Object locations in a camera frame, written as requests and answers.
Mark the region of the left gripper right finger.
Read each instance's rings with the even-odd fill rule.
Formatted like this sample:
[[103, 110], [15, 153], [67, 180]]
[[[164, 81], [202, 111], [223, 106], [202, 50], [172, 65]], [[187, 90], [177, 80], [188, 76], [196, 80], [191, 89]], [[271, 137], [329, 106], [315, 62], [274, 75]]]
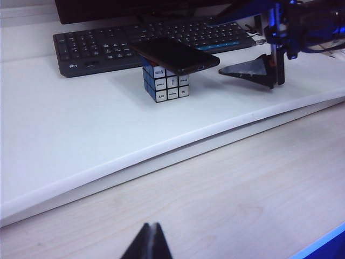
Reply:
[[172, 255], [159, 223], [153, 225], [153, 239], [151, 243], [151, 257], [154, 259], [172, 259]]

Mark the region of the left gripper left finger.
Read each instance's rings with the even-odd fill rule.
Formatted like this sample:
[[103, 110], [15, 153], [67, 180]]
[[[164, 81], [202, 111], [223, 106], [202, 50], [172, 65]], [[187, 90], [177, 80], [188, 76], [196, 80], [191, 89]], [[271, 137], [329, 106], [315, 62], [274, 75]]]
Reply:
[[150, 234], [150, 225], [145, 223], [138, 234], [132, 240], [121, 259], [145, 258]]

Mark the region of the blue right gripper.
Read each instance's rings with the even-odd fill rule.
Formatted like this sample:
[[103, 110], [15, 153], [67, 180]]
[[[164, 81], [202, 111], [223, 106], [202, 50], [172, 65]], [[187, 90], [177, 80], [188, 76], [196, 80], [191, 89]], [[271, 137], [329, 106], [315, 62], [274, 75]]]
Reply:
[[[285, 82], [284, 56], [296, 59], [299, 52], [320, 53], [316, 46], [344, 40], [344, 1], [274, 1], [269, 11], [265, 37], [271, 44], [271, 55], [226, 66], [222, 75], [244, 79], [273, 88]], [[224, 25], [267, 11], [269, 4], [232, 4], [208, 26]]]

